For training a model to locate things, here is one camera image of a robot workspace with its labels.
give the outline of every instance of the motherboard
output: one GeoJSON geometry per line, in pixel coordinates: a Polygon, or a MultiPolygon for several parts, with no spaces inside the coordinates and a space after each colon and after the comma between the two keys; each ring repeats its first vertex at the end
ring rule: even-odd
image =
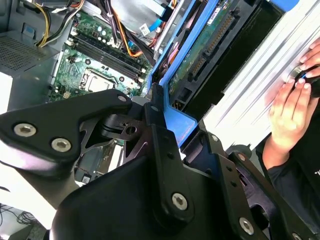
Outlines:
{"type": "Polygon", "coordinates": [[[48,101],[108,89],[117,89],[128,97],[141,96],[151,68],[143,55],[131,57],[122,42],[114,41],[106,22],[79,12],[60,53],[48,101]]]}

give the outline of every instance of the black knob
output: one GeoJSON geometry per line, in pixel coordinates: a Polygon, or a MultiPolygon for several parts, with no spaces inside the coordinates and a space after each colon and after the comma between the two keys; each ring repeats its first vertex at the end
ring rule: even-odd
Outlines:
{"type": "Polygon", "coordinates": [[[318,67],[320,67],[320,66],[316,65],[316,66],[313,66],[313,67],[311,67],[311,68],[309,68],[307,70],[300,71],[296,75],[296,77],[294,78],[296,82],[299,79],[305,79],[306,83],[311,84],[311,97],[313,97],[313,98],[319,98],[320,97],[320,76],[307,78],[306,74],[308,72],[310,72],[311,70],[316,69],[318,67]]]}

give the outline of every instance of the blue plastic bracket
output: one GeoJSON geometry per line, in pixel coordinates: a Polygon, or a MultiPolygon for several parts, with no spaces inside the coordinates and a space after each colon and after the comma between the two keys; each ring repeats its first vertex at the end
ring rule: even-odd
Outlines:
{"type": "MultiPolygon", "coordinates": [[[[186,20],[187,15],[189,14],[190,10],[192,9],[192,6],[194,5],[194,3],[195,3],[195,0],[193,0],[191,2],[191,4],[189,5],[183,18],[180,20],[180,23],[177,26],[175,33],[172,35],[172,38],[170,39],[165,50],[163,51],[164,53],[169,51],[171,43],[173,42],[176,35],[178,34],[179,29],[182,27],[184,21],[186,20]]],[[[167,128],[174,132],[175,138],[176,138],[176,141],[177,141],[177,144],[179,147],[189,137],[189,135],[196,128],[198,123],[194,118],[192,118],[192,117],[188,116],[187,114],[173,108],[170,105],[168,83],[169,83],[170,79],[174,76],[174,74],[177,71],[180,64],[185,59],[186,55],[188,54],[190,48],[193,46],[194,42],[196,41],[197,37],[201,33],[202,29],[207,24],[207,22],[208,22],[209,18],[211,17],[217,3],[218,3],[218,0],[209,0],[208,1],[201,16],[199,17],[199,19],[195,23],[189,36],[187,37],[186,41],[184,42],[182,48],[180,49],[180,51],[177,54],[177,56],[175,57],[173,63],[171,64],[168,71],[165,73],[165,75],[163,76],[163,78],[160,81],[160,85],[163,87],[163,90],[164,90],[165,122],[166,122],[167,128]]],[[[152,85],[152,75],[154,74],[156,69],[159,67],[159,64],[161,63],[163,57],[164,57],[164,54],[162,54],[160,59],[157,61],[151,74],[148,77],[148,88],[150,88],[152,85]]]]}
{"type": "Polygon", "coordinates": [[[270,0],[270,2],[278,6],[282,11],[288,12],[298,4],[299,0],[270,0]]]}

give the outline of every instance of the hand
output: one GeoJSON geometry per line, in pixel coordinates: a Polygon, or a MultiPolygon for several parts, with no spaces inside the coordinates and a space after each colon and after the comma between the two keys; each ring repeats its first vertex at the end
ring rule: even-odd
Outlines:
{"type": "Polygon", "coordinates": [[[311,85],[299,79],[289,79],[275,97],[270,110],[271,141],[281,154],[287,154],[306,133],[318,98],[310,99],[311,85]]]}
{"type": "MultiPolygon", "coordinates": [[[[320,65],[320,38],[311,44],[310,49],[311,51],[300,59],[300,62],[303,63],[300,67],[302,70],[307,70],[315,65],[320,65]]],[[[317,76],[320,76],[320,67],[317,67],[306,74],[307,78],[317,76]]]]}

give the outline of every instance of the screw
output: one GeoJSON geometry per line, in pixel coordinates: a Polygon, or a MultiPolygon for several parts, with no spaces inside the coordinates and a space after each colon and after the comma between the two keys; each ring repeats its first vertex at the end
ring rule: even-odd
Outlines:
{"type": "Polygon", "coordinates": [[[65,138],[56,138],[52,141],[51,147],[57,152],[65,153],[71,149],[71,143],[65,138]]]}
{"type": "Polygon", "coordinates": [[[292,236],[293,236],[293,238],[294,238],[295,240],[302,240],[302,238],[301,238],[298,234],[296,234],[295,232],[292,233],[292,236]]]}
{"type": "Polygon", "coordinates": [[[156,112],[159,112],[159,109],[156,108],[155,106],[151,106],[151,108],[152,108],[153,110],[155,110],[156,112]]]}
{"type": "Polygon", "coordinates": [[[255,230],[254,227],[252,226],[252,224],[249,222],[249,220],[247,220],[244,217],[240,217],[239,219],[239,223],[241,228],[249,235],[253,235],[255,230]]]}
{"type": "Polygon", "coordinates": [[[242,154],[238,153],[238,158],[240,158],[242,161],[246,160],[246,157],[243,156],[242,154]]]}
{"type": "Polygon", "coordinates": [[[20,137],[31,137],[36,134],[37,129],[28,123],[20,123],[15,125],[13,128],[13,131],[15,134],[17,134],[20,137]]]}
{"type": "Polygon", "coordinates": [[[118,96],[118,99],[122,102],[126,102],[127,99],[124,96],[118,96]]]}
{"type": "Polygon", "coordinates": [[[217,138],[217,136],[216,135],[211,135],[211,137],[212,137],[212,139],[215,141],[215,142],[218,142],[219,141],[219,138],[217,138]]]}
{"type": "Polygon", "coordinates": [[[175,205],[179,210],[186,210],[188,207],[188,202],[185,196],[176,192],[172,195],[172,203],[175,205]]]}

